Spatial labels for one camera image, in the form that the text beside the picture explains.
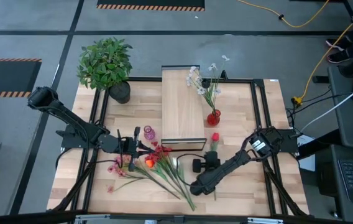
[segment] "wooden crate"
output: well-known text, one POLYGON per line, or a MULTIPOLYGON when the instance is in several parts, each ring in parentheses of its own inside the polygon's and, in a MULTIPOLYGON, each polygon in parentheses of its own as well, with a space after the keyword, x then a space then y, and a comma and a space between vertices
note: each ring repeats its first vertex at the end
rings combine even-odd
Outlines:
POLYGON ((163 68, 162 71, 161 142, 174 151, 200 151, 207 141, 202 96, 197 94, 195 87, 187 86, 188 74, 186 69, 163 68))

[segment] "red vase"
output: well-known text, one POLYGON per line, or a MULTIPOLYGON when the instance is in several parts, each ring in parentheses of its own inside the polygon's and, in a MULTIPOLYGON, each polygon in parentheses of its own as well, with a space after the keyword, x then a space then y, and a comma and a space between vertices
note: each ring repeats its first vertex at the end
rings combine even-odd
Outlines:
POLYGON ((210 126, 217 125, 220 120, 221 120, 221 112, 219 110, 215 110, 215 114, 214 112, 212 112, 207 116, 207 123, 210 126))

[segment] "black plant pot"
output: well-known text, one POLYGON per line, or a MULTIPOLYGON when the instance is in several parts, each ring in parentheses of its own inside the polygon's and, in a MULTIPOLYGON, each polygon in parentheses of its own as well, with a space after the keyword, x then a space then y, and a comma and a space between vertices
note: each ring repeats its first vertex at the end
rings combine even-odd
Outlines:
POLYGON ((130 93, 131 87, 125 81, 109 88, 109 96, 121 104, 128 103, 130 93))

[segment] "small glass vase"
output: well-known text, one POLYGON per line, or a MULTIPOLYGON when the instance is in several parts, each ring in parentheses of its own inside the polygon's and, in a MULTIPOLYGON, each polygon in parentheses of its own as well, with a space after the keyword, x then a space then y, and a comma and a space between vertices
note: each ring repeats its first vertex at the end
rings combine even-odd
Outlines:
POLYGON ((156 136, 156 133, 154 132, 154 130, 152 129, 152 127, 150 127, 149 125, 144 127, 144 136, 146 138, 146 140, 153 140, 154 137, 156 136))
POLYGON ((220 120, 221 120, 221 112, 219 110, 215 110, 215 114, 214 112, 211 112, 207 116, 207 123, 210 126, 216 126, 220 120))

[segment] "concrete floor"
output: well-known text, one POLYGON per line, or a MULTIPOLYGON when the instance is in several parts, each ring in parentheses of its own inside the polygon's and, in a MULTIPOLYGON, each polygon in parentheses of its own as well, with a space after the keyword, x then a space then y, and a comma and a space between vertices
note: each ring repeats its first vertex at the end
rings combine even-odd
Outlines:
MULTIPOLYGON (((294 24, 309 19, 320 2, 258 0, 257 4, 282 12, 294 24)), ((0 0, 0 30, 69 30, 77 0, 29 1, 0 0)), ((76 30, 229 30, 291 31, 275 15, 253 9, 235 0, 206 0, 205 12, 118 11, 96 9, 96 0, 85 0, 76 30)), ((342 4, 332 3, 316 20, 302 30, 343 30, 349 16, 342 4)), ((71 108, 78 86, 76 66, 81 46, 108 35, 75 35, 67 54, 58 86, 58 94, 71 108)), ((326 50, 325 36, 249 36, 249 35, 116 35, 125 38, 131 50, 132 76, 160 76, 161 65, 220 62, 221 55, 231 58, 227 65, 230 77, 279 79, 286 107, 290 98, 301 95, 306 80, 326 50)), ((0 35, 0 58, 42 58, 36 86, 50 86, 65 45, 65 35, 0 35)), ((318 75, 326 75, 323 63, 318 75)), ((307 99, 328 89, 311 84, 307 99)), ((330 101, 298 114, 296 127, 330 108, 330 101)), ((21 177, 22 168, 39 121, 39 113, 26 107, 25 99, 0 98, 0 215, 9 212, 21 177)), ((50 118, 44 131, 33 173, 21 206, 21 213, 45 211, 55 174, 55 159, 61 139, 55 134, 65 125, 50 118)), ((306 129, 309 136, 321 136, 337 127, 330 113, 306 129)), ((319 194, 313 175, 302 173, 309 210, 319 218, 332 218, 333 200, 319 194)))

